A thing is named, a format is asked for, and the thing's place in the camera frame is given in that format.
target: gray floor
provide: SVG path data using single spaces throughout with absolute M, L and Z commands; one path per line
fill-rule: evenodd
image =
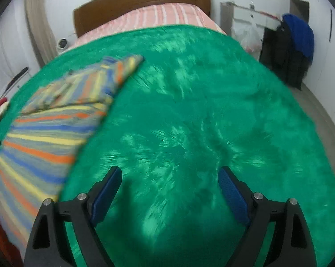
M 293 96 L 306 114 L 311 117 L 316 124 L 318 135 L 323 143 L 324 149 L 333 168 L 335 175 L 335 125 L 320 102 L 312 92 L 302 85 L 302 91 L 291 89 Z

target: red and white striped cloth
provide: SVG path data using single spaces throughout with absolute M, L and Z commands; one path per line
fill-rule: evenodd
M 190 4 L 167 3 L 163 5 L 147 6 L 130 11 L 115 20 L 87 32 L 68 50 L 84 45 L 98 38 L 124 31 L 174 24 L 195 25 L 225 34 L 223 30 L 220 29 L 219 26 L 214 23 L 199 7 Z

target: beige curtain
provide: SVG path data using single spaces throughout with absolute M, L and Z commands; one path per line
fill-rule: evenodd
M 57 55 L 56 42 L 45 13 L 44 0 L 25 0 L 26 21 L 35 55 L 43 67 Z

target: striped cloth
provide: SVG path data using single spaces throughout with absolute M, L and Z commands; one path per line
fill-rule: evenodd
M 66 75 L 39 89 L 13 122 L 0 149 L 0 222 L 22 258 L 42 201 L 58 199 L 79 148 L 141 61 L 105 58 Z
M 184 3 L 167 3 L 130 11 L 82 35 L 67 51 L 101 37 L 124 31 L 176 24 L 209 28 L 225 34 L 199 7 Z

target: wooden headboard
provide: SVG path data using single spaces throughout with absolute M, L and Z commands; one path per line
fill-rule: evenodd
M 76 34 L 85 33 L 132 10 L 165 3 L 187 3 L 196 5 L 207 16 L 210 15 L 211 0 L 92 0 L 74 10 Z

